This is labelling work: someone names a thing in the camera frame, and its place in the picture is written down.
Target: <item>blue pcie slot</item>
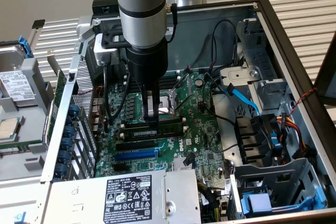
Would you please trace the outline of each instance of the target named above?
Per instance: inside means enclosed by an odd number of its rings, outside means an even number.
[[[146,158],[146,157],[157,157],[158,150],[147,149],[147,150],[137,150],[134,152],[118,153],[114,155],[115,161],[136,159],[136,158]]]

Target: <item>motherboard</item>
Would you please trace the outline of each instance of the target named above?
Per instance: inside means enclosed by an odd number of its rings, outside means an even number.
[[[103,133],[98,138],[100,155],[96,177],[193,168],[199,181],[211,187],[223,188],[228,173],[224,166],[224,155],[209,149],[210,142],[218,151],[222,145],[214,137],[218,131],[217,118],[204,108],[204,75],[198,72],[187,75],[174,73],[168,79],[174,80],[171,83],[173,87],[160,91],[159,112],[162,123],[159,127],[162,135],[144,126],[141,91],[135,83],[113,126],[108,126],[107,134],[101,129]],[[110,87],[112,112],[121,102],[122,90],[121,84]],[[208,86],[204,87],[204,92],[208,98]],[[144,148],[145,145],[149,148],[147,150],[156,152],[156,155],[144,158],[137,156],[134,159],[127,156],[132,156],[137,146]],[[189,156],[194,157],[195,162],[186,165],[183,162]]]

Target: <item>barcode label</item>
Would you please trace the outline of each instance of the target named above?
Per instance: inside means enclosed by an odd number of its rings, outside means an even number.
[[[0,80],[14,102],[35,99],[28,80],[21,70],[0,72]]]

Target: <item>warning label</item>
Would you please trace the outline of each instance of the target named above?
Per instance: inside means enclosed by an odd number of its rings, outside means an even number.
[[[104,223],[152,219],[152,176],[107,181]]]
[[[0,79],[13,101],[35,99],[27,78],[21,70],[0,72]]]

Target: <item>green motherboard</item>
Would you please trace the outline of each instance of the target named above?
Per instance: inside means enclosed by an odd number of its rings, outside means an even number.
[[[109,133],[102,134],[98,139],[99,159],[96,167],[96,177],[118,175],[124,173],[146,172],[151,170],[164,169],[167,172],[176,170],[177,167],[183,168],[182,161],[193,152],[195,158],[195,171],[197,179],[213,187],[223,187],[224,179],[227,176],[219,175],[218,170],[224,169],[224,157],[222,153],[214,153],[209,149],[208,143],[218,131],[217,119],[209,114],[204,108],[200,108],[203,103],[202,88],[199,83],[204,83],[204,75],[192,72],[187,78],[183,74],[178,74],[182,79],[176,88],[177,106],[184,102],[173,115],[163,114],[160,119],[185,118],[184,125],[186,129],[182,136],[167,137],[156,139],[158,146],[158,157],[129,159],[123,161],[128,167],[126,171],[116,171],[113,166],[120,161],[115,160],[116,145],[123,143],[120,139],[122,122],[128,124],[141,123],[142,120],[142,99],[141,92],[129,93],[127,101],[119,117],[114,121],[113,126],[109,126]],[[162,90],[160,96],[168,94],[168,90]],[[209,86],[205,87],[206,97],[209,97]],[[122,91],[120,85],[111,87],[109,94],[109,103],[113,108],[117,108],[121,102]],[[212,148],[221,150],[220,141],[214,139]]]

